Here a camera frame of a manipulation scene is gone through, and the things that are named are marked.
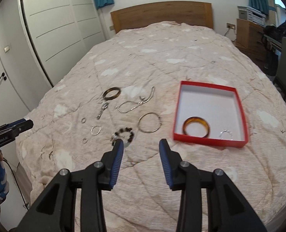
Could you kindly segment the wooden headboard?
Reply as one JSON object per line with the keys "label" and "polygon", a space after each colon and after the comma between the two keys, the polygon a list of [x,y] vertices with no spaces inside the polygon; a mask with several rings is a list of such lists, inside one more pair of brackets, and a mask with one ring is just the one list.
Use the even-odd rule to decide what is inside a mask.
{"label": "wooden headboard", "polygon": [[162,21],[186,23],[213,29],[212,4],[193,1],[167,1],[136,5],[111,12],[116,33],[147,27]]}

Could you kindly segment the thin silver bangle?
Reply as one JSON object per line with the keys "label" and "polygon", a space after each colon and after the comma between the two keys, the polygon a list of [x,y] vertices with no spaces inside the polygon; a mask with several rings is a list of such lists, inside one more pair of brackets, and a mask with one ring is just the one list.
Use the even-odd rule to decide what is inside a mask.
{"label": "thin silver bangle", "polygon": [[162,119],[159,114],[148,112],[140,116],[137,126],[140,132],[151,134],[161,128]]}

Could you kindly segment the large twisted silver hoop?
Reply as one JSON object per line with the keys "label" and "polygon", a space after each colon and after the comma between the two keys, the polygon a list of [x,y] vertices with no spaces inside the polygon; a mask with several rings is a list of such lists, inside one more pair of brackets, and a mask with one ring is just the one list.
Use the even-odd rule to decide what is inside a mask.
{"label": "large twisted silver hoop", "polygon": [[233,140],[233,133],[227,129],[220,132],[219,138],[221,140]]}

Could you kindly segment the black bag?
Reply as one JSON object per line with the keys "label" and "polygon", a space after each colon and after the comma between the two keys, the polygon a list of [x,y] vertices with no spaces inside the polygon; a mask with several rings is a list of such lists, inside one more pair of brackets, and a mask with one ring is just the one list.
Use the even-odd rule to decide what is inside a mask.
{"label": "black bag", "polygon": [[263,30],[264,34],[272,39],[276,40],[279,43],[282,43],[282,38],[286,37],[286,21],[276,26],[266,26]]}

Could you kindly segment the dark brown bangle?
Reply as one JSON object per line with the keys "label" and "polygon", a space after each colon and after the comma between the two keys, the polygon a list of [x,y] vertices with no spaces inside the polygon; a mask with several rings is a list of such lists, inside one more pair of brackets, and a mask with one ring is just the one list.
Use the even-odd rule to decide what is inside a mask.
{"label": "dark brown bangle", "polygon": [[117,97],[119,97],[120,94],[121,94],[121,88],[119,88],[119,87],[111,87],[111,88],[107,89],[103,93],[103,99],[105,101],[111,101],[111,100],[114,100]]}

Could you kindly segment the wall power socket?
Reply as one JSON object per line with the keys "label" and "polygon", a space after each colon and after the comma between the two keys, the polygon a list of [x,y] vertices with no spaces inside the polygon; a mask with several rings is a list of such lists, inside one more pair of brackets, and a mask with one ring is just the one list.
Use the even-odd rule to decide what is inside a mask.
{"label": "wall power socket", "polygon": [[229,28],[229,29],[233,29],[233,30],[236,29],[236,26],[234,24],[230,24],[230,23],[227,23],[226,27]]}

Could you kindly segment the silver rhinestone watch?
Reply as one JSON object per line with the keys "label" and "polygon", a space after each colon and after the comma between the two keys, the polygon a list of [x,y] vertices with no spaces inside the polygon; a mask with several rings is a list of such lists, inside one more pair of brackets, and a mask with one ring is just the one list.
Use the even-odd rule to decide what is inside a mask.
{"label": "silver rhinestone watch", "polygon": [[109,102],[105,102],[105,103],[102,104],[101,110],[100,110],[99,114],[97,115],[96,119],[100,119],[101,118],[104,110],[106,110],[108,108],[108,106],[109,106]]}

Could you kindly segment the wooden dresser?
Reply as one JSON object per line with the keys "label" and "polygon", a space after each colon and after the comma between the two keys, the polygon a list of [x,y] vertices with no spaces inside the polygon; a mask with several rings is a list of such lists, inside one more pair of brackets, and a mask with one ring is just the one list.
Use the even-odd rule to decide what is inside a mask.
{"label": "wooden dresser", "polygon": [[266,63],[267,51],[261,38],[263,27],[248,20],[237,19],[235,47],[248,56],[258,66]]}

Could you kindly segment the beige patterned quilt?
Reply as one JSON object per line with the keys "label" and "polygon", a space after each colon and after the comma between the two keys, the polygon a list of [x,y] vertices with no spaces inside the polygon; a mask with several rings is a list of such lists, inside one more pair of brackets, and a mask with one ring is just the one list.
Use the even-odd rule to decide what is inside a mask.
{"label": "beige patterned quilt", "polygon": [[[249,133],[241,148],[214,148],[172,138],[180,82],[234,87]],[[114,100],[103,93],[121,88]],[[100,119],[102,104],[109,102]],[[162,126],[138,130],[141,115],[160,115]],[[174,231],[180,193],[166,184],[158,143],[197,168],[221,168],[244,194],[268,231],[286,219],[286,104],[273,83],[232,42],[215,31],[161,22],[120,31],[94,46],[48,91],[27,118],[33,129],[16,141],[17,154],[32,184],[35,201],[63,168],[82,170],[111,150],[112,134],[134,130],[125,149],[117,184],[103,193],[108,231]],[[97,136],[93,126],[100,126]]]}

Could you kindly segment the white printer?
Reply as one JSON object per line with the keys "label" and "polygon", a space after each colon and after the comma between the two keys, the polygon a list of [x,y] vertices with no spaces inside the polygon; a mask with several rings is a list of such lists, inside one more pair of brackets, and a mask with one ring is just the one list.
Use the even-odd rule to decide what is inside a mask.
{"label": "white printer", "polygon": [[251,21],[265,27],[266,15],[250,6],[238,6],[239,19]]}

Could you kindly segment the red shallow box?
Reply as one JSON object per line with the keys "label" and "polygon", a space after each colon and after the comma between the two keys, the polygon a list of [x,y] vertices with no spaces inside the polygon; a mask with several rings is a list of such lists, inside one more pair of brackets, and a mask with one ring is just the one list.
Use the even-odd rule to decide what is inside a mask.
{"label": "red shallow box", "polygon": [[[184,121],[192,116],[204,118],[210,126],[207,138],[182,133]],[[233,140],[221,140],[220,132],[229,130]],[[242,102],[233,87],[192,81],[181,81],[173,139],[204,146],[241,148],[248,143],[248,128]]]}

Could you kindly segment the white sliding wardrobe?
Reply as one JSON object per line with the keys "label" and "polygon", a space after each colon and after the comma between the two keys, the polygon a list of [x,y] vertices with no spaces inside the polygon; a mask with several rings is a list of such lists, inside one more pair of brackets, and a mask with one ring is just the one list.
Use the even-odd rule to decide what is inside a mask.
{"label": "white sliding wardrobe", "polygon": [[31,42],[52,85],[105,41],[94,0],[21,0]]}

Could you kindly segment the amber translucent bangle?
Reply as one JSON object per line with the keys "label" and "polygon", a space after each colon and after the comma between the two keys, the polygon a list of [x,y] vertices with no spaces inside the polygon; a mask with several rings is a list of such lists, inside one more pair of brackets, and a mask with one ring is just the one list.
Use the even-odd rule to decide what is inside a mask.
{"label": "amber translucent bangle", "polygon": [[192,116],[184,121],[182,133],[187,136],[207,138],[210,134],[210,126],[204,118]]}

